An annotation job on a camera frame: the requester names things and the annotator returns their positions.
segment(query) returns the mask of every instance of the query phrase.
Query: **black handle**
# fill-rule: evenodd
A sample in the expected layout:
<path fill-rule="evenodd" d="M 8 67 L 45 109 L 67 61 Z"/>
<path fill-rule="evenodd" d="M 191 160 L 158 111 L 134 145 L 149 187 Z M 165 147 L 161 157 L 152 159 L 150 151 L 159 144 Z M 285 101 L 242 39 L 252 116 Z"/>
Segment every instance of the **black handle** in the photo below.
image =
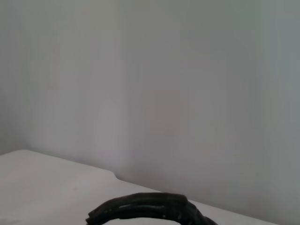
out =
<path fill-rule="evenodd" d="M 181 225 L 217 225 L 188 201 L 184 195 L 137 193 L 111 199 L 89 213 L 88 225 L 102 225 L 113 219 L 157 218 Z"/>

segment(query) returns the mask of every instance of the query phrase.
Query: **black strap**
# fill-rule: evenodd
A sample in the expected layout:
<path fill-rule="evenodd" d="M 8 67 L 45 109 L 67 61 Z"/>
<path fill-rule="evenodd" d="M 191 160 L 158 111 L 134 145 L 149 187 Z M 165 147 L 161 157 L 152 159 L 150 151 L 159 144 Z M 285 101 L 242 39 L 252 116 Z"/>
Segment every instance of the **black strap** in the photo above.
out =
<path fill-rule="evenodd" d="M 181 225 L 217 225 L 188 201 L 184 195 L 137 193 L 111 199 L 89 213 L 88 225 L 102 225 L 113 219 L 157 218 Z"/>

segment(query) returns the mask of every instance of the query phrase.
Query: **white surface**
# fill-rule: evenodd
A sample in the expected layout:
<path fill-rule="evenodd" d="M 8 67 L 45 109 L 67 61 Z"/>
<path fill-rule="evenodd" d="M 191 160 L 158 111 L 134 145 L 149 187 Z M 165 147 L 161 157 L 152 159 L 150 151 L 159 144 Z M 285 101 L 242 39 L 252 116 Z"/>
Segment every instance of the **white surface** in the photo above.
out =
<path fill-rule="evenodd" d="M 299 9 L 0 0 L 0 152 L 300 225 Z"/>
<path fill-rule="evenodd" d="M 118 180 L 110 171 L 32 151 L 19 150 L 0 156 L 0 225 L 84 225 L 88 212 L 101 203 L 122 195 L 151 191 L 154 190 Z M 192 203 L 220 225 L 271 225 Z M 172 224 L 146 218 L 122 221 L 122 224 L 150 222 Z"/>

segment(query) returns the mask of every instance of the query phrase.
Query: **white table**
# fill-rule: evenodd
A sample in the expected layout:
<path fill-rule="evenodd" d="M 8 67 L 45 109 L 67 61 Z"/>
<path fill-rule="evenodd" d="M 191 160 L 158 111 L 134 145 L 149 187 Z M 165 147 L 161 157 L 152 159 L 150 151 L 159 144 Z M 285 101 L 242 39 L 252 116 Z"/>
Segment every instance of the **white table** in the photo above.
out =
<path fill-rule="evenodd" d="M 154 190 L 118 180 L 107 170 L 19 150 L 0 156 L 0 225 L 85 225 L 88 212 L 103 202 Z M 193 202 L 219 225 L 271 225 Z M 176 224 L 139 218 L 109 225 Z"/>

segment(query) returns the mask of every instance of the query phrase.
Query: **white wall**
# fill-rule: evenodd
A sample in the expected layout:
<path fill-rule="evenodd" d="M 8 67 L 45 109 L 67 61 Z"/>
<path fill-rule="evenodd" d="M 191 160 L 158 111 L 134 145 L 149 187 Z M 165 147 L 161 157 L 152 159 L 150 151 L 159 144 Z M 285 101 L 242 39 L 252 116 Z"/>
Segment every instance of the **white wall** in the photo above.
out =
<path fill-rule="evenodd" d="M 10 149 L 299 224 L 298 1 L 1 4 Z"/>

